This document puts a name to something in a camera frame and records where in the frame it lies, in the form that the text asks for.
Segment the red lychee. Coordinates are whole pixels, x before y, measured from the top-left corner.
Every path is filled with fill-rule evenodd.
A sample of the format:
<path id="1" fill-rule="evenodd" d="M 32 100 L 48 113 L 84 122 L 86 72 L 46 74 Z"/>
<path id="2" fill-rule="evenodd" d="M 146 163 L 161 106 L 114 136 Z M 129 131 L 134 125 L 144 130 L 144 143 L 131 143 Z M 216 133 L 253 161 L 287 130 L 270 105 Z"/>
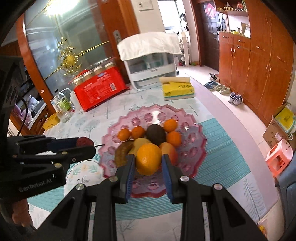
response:
<path id="1" fill-rule="evenodd" d="M 94 142 L 87 137 L 80 137 L 76 141 L 76 146 L 77 147 L 82 147 L 82 146 L 93 146 L 94 147 Z"/>

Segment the brown ripe banana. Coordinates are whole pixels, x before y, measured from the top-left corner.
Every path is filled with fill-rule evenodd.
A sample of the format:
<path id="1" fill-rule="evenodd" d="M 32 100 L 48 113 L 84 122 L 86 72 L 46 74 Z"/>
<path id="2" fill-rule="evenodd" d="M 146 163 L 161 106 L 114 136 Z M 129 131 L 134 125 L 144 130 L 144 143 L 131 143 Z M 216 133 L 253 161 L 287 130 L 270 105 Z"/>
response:
<path id="1" fill-rule="evenodd" d="M 127 155 L 130 152 L 130 150 L 133 148 L 133 141 L 125 141 L 121 145 L 118 146 L 115 152 L 115 165 L 116 167 L 125 166 L 127 163 Z"/>

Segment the orange tangerine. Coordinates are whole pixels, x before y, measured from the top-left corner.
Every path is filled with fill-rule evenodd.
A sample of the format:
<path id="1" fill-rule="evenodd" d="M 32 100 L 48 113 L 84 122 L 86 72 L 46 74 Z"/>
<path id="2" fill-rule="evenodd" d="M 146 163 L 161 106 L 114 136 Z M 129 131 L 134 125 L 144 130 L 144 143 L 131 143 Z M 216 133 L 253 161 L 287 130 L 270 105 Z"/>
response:
<path id="1" fill-rule="evenodd" d="M 182 136 L 179 132 L 172 131 L 167 133 L 166 141 L 175 148 L 178 148 L 182 144 Z"/>
<path id="2" fill-rule="evenodd" d="M 129 140 L 130 136 L 131 136 L 131 133 L 128 128 L 123 128 L 117 134 L 118 139 L 123 142 L 125 142 L 126 140 Z"/>
<path id="3" fill-rule="evenodd" d="M 145 137 L 145 129 L 142 126 L 136 126 L 131 131 L 132 139 L 136 140 L 137 138 L 144 138 Z"/>
<path id="4" fill-rule="evenodd" d="M 178 122 L 174 119 L 169 119 L 164 122 L 163 129 L 167 132 L 173 132 L 177 129 Z"/>

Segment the yellow pear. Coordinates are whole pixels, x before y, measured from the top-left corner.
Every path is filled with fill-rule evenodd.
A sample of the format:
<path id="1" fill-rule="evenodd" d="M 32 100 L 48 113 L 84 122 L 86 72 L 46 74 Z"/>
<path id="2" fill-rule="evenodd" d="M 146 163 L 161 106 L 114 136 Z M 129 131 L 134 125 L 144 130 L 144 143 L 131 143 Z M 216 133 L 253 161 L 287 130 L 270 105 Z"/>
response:
<path id="1" fill-rule="evenodd" d="M 134 142 L 133 142 L 133 146 L 132 149 L 129 151 L 128 154 L 133 154 L 133 155 L 137 155 L 138 149 L 143 146 L 144 144 L 150 144 L 151 141 L 148 140 L 147 138 L 137 138 Z"/>

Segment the small yellow kumquat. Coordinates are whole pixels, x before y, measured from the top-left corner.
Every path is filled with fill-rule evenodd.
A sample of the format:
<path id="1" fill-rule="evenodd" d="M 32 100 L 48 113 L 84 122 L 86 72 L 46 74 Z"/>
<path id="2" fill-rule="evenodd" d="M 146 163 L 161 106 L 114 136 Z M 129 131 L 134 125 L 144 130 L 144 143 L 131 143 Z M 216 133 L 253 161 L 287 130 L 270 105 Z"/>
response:
<path id="1" fill-rule="evenodd" d="M 161 165 L 162 152 L 161 149 L 152 144 L 142 145 L 136 154 L 135 166 L 139 174 L 151 176 L 156 173 Z"/>

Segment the dark avocado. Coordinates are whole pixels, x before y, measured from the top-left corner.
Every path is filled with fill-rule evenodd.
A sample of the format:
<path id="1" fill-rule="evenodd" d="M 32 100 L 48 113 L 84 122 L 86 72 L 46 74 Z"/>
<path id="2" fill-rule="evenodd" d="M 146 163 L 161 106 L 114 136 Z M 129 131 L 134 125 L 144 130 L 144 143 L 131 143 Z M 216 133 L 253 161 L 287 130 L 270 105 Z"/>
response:
<path id="1" fill-rule="evenodd" d="M 167 139 L 165 130 L 157 124 L 152 124 L 147 128 L 146 137 L 157 146 L 166 142 Z"/>

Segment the red apple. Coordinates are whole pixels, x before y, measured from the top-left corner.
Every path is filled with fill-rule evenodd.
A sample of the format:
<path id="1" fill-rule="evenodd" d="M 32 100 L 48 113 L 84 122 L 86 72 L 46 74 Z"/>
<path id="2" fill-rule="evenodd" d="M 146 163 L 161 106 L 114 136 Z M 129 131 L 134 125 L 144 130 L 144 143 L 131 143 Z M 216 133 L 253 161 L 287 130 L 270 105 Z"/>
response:
<path id="1" fill-rule="evenodd" d="M 161 149 L 162 154 L 167 154 L 170 158 L 171 164 L 177 166 L 178 164 L 178 153 L 175 147 L 167 142 L 161 143 L 159 148 Z"/>

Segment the white floral plate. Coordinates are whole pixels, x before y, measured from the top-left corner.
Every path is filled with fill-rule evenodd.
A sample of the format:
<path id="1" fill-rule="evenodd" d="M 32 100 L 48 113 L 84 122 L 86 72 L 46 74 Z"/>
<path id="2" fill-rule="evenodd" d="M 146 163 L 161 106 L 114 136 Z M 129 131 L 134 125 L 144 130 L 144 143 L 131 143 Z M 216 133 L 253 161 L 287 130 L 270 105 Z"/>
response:
<path id="1" fill-rule="evenodd" d="M 104 179 L 104 168 L 96 160 L 90 159 L 76 163 L 66 175 L 64 196 L 77 184 L 92 186 L 99 184 Z"/>

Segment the tree pattern tablecloth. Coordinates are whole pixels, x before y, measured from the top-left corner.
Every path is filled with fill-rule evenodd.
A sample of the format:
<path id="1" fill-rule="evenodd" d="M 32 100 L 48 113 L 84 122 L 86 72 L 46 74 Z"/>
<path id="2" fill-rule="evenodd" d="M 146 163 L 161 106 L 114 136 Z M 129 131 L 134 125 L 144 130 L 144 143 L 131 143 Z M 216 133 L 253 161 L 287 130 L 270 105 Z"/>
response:
<path id="1" fill-rule="evenodd" d="M 87 136 L 95 144 L 100 144 L 107 128 L 116 123 L 119 117 L 130 110 L 138 110 L 142 106 L 155 103 L 165 104 L 160 87 L 142 92 L 129 90 L 87 113 L 77 111 L 69 122 L 51 128 L 47 135 L 57 138 Z M 173 100 L 170 105 L 183 108 L 186 113 L 192 114 L 199 124 L 215 118 L 196 97 Z M 259 225 L 265 227 L 268 238 L 272 240 L 276 238 L 276 234 L 270 229 L 275 223 L 281 222 L 282 215 L 274 184 L 269 177 L 267 170 L 263 172 L 262 178 L 256 178 L 251 171 L 247 175 L 247 180 L 250 181 L 250 184 L 246 185 L 247 192 L 253 204 L 251 211 L 247 213 Z M 119 240 L 179 240 L 181 210 L 142 219 L 116 219 L 116 227 Z"/>

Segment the small yellow box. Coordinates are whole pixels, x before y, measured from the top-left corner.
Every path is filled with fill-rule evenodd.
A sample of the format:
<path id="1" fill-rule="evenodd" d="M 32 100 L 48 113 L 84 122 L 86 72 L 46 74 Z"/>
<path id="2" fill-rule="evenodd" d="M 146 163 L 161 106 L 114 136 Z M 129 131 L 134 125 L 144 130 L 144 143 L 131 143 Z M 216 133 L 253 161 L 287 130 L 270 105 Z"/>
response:
<path id="1" fill-rule="evenodd" d="M 43 129 L 44 130 L 49 130 L 53 126 L 56 126 L 60 122 L 60 119 L 58 117 L 58 113 L 54 113 L 50 117 L 48 117 L 44 124 L 43 124 Z"/>

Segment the clear drinking glass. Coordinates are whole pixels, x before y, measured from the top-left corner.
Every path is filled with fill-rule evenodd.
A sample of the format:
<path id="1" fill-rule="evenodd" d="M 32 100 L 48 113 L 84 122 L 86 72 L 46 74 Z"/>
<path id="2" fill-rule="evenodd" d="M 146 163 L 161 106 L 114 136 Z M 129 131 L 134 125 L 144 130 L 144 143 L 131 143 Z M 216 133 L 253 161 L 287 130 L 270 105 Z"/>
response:
<path id="1" fill-rule="evenodd" d="M 70 120 L 71 118 L 71 112 L 67 111 L 67 108 L 62 108 L 57 112 L 57 117 L 59 118 L 62 123 L 66 123 Z"/>

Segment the white squeeze bottle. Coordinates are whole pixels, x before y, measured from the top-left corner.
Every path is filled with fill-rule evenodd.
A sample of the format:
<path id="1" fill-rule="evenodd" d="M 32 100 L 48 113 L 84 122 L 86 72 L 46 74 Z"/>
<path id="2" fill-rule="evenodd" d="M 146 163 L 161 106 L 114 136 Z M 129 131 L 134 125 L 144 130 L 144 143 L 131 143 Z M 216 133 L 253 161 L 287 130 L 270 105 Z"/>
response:
<path id="1" fill-rule="evenodd" d="M 70 101 L 73 103 L 75 109 L 81 110 L 82 107 L 74 91 L 70 92 Z"/>

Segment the clear plastic bottle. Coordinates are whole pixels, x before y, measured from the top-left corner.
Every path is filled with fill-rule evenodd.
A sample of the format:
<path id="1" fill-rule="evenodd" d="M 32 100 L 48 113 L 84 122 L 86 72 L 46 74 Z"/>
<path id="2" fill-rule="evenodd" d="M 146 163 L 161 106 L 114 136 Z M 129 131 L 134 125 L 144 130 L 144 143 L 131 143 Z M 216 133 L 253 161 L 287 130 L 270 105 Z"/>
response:
<path id="1" fill-rule="evenodd" d="M 71 110 L 71 105 L 69 103 L 69 100 L 67 99 L 65 94 L 63 94 L 62 92 L 57 92 L 57 101 L 58 101 L 58 105 L 60 106 L 60 109 L 62 110 L 65 109 L 66 111 Z"/>

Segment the teal striped placemat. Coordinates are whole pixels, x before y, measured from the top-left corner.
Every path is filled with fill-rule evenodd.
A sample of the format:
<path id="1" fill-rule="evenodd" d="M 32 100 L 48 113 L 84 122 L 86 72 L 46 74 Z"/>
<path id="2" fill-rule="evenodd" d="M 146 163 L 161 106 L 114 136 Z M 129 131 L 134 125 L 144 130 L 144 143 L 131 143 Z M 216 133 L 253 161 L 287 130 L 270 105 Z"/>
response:
<path id="1" fill-rule="evenodd" d="M 247 180 L 247 175 L 250 173 L 247 162 L 215 118 L 203 121 L 201 125 L 207 138 L 207 155 L 198 169 L 195 180 L 208 186 L 214 183 L 222 184 L 238 203 L 250 212 L 253 204 L 246 187 L 250 184 Z M 64 189 L 61 187 L 30 198 L 29 207 L 34 224 L 39 225 L 63 196 Z M 126 205 L 116 205 L 116 218 L 118 220 L 149 218 L 179 211 L 181 208 L 180 204 L 172 205 L 166 195 L 160 198 L 131 198 Z"/>

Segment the blue chair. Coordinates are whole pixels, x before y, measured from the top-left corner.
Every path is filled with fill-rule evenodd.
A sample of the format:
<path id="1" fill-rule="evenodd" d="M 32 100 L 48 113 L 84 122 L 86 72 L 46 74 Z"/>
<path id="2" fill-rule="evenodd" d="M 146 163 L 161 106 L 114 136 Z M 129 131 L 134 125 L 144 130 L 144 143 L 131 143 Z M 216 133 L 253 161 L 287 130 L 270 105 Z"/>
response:
<path id="1" fill-rule="evenodd" d="M 277 176 L 276 186 L 280 189 L 280 198 L 285 218 L 285 229 L 295 217 L 295 159 Z"/>

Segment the pink plastic fruit bowl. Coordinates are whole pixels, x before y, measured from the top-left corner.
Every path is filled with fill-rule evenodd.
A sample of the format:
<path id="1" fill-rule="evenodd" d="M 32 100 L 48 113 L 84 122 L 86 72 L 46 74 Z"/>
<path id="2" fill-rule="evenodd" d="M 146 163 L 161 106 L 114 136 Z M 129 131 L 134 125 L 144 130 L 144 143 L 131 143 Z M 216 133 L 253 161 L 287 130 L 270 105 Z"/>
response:
<path id="1" fill-rule="evenodd" d="M 150 107 L 141 107 L 138 110 L 130 111 L 121 116 L 118 121 L 108 128 L 107 134 L 103 136 L 103 146 L 99 149 L 100 166 L 104 168 L 106 177 L 115 174 L 117 167 L 114 157 L 116 149 L 123 143 L 117 134 L 123 128 L 128 128 L 130 133 L 136 126 L 142 126 L 146 130 L 152 124 L 160 125 L 163 128 L 164 122 L 174 119 L 178 122 L 175 130 L 182 136 L 182 144 L 175 148 L 178 153 L 178 164 L 182 173 L 188 177 L 195 177 L 199 166 L 206 157 L 206 137 L 202 132 L 202 126 L 196 123 L 193 115 L 187 114 L 183 109 L 174 108 L 168 104 L 160 106 L 155 104 Z M 138 173 L 135 167 L 135 178 L 132 184 L 132 197 L 159 198 L 166 193 L 163 181 L 162 167 L 151 176 L 144 176 Z"/>

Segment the red packaged box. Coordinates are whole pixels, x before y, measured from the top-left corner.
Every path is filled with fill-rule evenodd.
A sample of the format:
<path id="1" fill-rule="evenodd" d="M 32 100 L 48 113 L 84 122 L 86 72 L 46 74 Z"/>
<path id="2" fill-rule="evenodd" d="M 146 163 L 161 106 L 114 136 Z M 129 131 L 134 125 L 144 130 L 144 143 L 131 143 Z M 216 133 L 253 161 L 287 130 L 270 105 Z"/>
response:
<path id="1" fill-rule="evenodd" d="M 85 112 L 126 90 L 128 87 L 117 67 L 109 68 L 74 88 L 79 104 Z"/>

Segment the pink plastic stool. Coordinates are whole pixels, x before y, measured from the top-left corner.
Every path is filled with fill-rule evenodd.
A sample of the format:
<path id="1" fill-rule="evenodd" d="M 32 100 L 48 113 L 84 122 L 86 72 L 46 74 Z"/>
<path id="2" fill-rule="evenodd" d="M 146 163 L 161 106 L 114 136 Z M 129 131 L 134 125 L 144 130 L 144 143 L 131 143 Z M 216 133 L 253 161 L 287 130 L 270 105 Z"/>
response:
<path id="1" fill-rule="evenodd" d="M 293 149 L 285 139 L 279 141 L 266 156 L 266 163 L 273 178 L 276 178 L 291 162 Z"/>

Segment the cardboard box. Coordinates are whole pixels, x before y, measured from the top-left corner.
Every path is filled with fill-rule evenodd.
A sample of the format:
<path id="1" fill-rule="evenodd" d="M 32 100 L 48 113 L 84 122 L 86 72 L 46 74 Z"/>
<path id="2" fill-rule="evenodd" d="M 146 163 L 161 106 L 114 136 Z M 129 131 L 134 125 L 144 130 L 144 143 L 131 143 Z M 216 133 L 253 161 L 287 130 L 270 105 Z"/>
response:
<path id="1" fill-rule="evenodd" d="M 273 148 L 279 141 L 286 140 L 295 152 L 295 113 L 289 102 L 279 107 L 271 117 L 263 138 L 270 148 Z"/>

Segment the glass sliding door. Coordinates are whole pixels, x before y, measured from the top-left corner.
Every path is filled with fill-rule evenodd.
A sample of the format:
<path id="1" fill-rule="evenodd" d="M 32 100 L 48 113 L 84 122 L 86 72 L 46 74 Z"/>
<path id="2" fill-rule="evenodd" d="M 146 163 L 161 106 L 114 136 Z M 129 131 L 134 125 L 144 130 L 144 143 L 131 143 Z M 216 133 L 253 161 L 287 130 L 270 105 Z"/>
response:
<path id="1" fill-rule="evenodd" d="M 113 60 L 128 82 L 117 45 L 138 33 L 131 1 L 35 1 L 16 22 L 25 66 L 50 111 L 54 91 L 100 61 Z"/>

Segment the yellow tissue pack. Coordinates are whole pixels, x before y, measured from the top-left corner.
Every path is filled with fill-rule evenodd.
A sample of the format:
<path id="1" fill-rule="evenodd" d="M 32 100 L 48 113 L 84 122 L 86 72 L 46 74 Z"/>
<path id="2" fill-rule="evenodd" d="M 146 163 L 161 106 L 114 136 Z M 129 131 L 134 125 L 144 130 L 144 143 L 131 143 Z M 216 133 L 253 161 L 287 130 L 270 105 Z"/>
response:
<path id="1" fill-rule="evenodd" d="M 160 77 L 159 81 L 163 87 L 164 100 L 186 99 L 195 96 L 195 90 L 189 77 Z"/>

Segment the white appliance with cloth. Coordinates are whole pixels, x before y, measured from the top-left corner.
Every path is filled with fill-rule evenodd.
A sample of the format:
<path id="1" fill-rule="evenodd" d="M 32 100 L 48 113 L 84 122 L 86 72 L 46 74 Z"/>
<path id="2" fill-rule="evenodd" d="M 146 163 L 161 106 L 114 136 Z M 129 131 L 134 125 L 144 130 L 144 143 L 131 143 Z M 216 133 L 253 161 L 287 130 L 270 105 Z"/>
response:
<path id="1" fill-rule="evenodd" d="M 175 77 L 174 58 L 181 54 L 176 34 L 147 32 L 123 39 L 117 49 L 133 88 L 143 91 L 161 85 L 161 77 Z"/>

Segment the wooden cabinet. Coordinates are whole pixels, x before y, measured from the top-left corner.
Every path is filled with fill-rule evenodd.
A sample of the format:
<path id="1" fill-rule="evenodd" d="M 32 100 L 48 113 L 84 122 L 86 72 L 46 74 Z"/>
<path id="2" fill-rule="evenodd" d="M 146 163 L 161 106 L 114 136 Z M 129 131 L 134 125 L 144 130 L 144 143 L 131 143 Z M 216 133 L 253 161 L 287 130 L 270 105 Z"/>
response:
<path id="1" fill-rule="evenodd" d="M 268 125 L 287 99 L 294 62 L 293 39 L 263 1 L 245 1 L 250 37 L 219 32 L 220 81 Z"/>

